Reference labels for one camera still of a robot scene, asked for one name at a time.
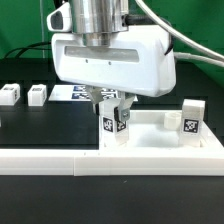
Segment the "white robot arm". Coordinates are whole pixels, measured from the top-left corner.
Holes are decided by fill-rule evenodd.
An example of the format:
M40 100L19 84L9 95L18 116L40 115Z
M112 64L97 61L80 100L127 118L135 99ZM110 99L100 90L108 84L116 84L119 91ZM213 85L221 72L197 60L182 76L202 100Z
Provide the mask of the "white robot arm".
M47 26L56 74L86 85L99 113L103 88L120 93L109 108L126 121L135 96L159 97L176 84L171 35L130 15L128 0L67 0L48 15Z

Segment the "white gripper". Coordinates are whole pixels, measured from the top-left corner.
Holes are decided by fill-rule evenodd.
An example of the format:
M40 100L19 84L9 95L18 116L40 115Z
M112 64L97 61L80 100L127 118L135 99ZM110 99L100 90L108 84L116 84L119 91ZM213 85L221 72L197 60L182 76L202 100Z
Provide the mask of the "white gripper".
M157 25L127 25L127 12L125 3L64 3L47 17L58 77L87 85L96 115L102 88L118 90L120 122L130 119L135 94L159 97L176 84L170 35Z

